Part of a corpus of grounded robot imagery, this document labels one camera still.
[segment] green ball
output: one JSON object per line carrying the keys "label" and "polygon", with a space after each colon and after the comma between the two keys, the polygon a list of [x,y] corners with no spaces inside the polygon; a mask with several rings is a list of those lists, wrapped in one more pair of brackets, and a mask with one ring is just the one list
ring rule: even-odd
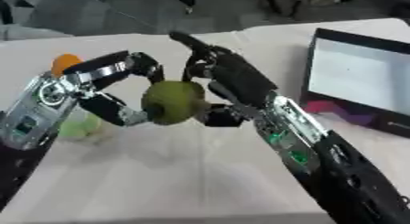
{"label": "green ball", "polygon": [[205,98],[205,90],[196,82],[161,81],[154,83],[141,101],[143,110],[161,106],[162,114],[151,116],[160,125],[182,123],[197,114],[198,103]]}

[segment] floor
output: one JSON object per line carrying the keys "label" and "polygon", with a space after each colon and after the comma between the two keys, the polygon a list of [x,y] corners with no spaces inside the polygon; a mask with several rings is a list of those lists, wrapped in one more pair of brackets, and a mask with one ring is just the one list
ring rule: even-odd
{"label": "floor", "polygon": [[36,0],[36,8],[20,23],[75,36],[120,33],[165,34],[241,30],[260,25],[293,24],[388,17],[398,0],[352,0],[303,6],[294,18],[273,13],[265,0],[198,0],[191,15],[176,0]]}

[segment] robotic hand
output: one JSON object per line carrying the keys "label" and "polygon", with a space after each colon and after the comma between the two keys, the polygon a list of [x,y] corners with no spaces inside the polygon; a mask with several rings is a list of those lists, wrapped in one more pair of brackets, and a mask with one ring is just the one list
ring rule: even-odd
{"label": "robotic hand", "polygon": [[279,95],[274,83],[243,57],[178,32],[170,37],[192,49],[184,80],[209,78],[210,90],[232,103],[223,113],[211,108],[206,125],[239,126],[254,120],[257,132],[292,175],[339,224],[410,223],[409,199],[379,169]]}
{"label": "robotic hand", "polygon": [[131,74],[151,82],[162,67],[144,53],[114,53],[34,78],[0,119],[0,210],[27,181],[56,139],[59,127],[79,104],[105,121],[132,126],[149,121],[156,109],[136,112],[102,90]]}

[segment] table surface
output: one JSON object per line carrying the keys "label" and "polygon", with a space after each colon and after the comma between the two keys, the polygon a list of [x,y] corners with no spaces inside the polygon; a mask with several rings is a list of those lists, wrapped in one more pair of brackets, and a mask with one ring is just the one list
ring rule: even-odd
{"label": "table surface", "polygon": [[[284,95],[297,98],[308,45],[318,27],[410,42],[410,29],[397,19],[254,27],[199,37],[243,54]],[[167,77],[174,80],[181,76],[189,55],[167,36],[3,43],[0,109],[7,108],[16,93],[62,53],[91,59],[122,49],[150,54],[165,65]],[[132,77],[108,91],[139,109],[147,87],[146,80]],[[210,94],[208,99],[219,101]],[[365,153],[402,194],[410,195],[406,171],[410,140],[329,117],[318,119]],[[192,120],[170,127],[148,123],[128,129],[107,127],[106,131],[99,142],[56,142],[0,215],[0,222],[134,223],[139,219],[241,215],[275,220],[273,223],[331,223],[250,123],[240,129],[211,129]]]}

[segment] black box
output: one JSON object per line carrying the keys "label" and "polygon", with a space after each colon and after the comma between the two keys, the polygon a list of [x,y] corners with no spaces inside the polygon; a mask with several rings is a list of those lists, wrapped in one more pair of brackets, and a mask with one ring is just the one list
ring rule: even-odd
{"label": "black box", "polygon": [[301,103],[307,112],[410,137],[410,44],[318,29]]}

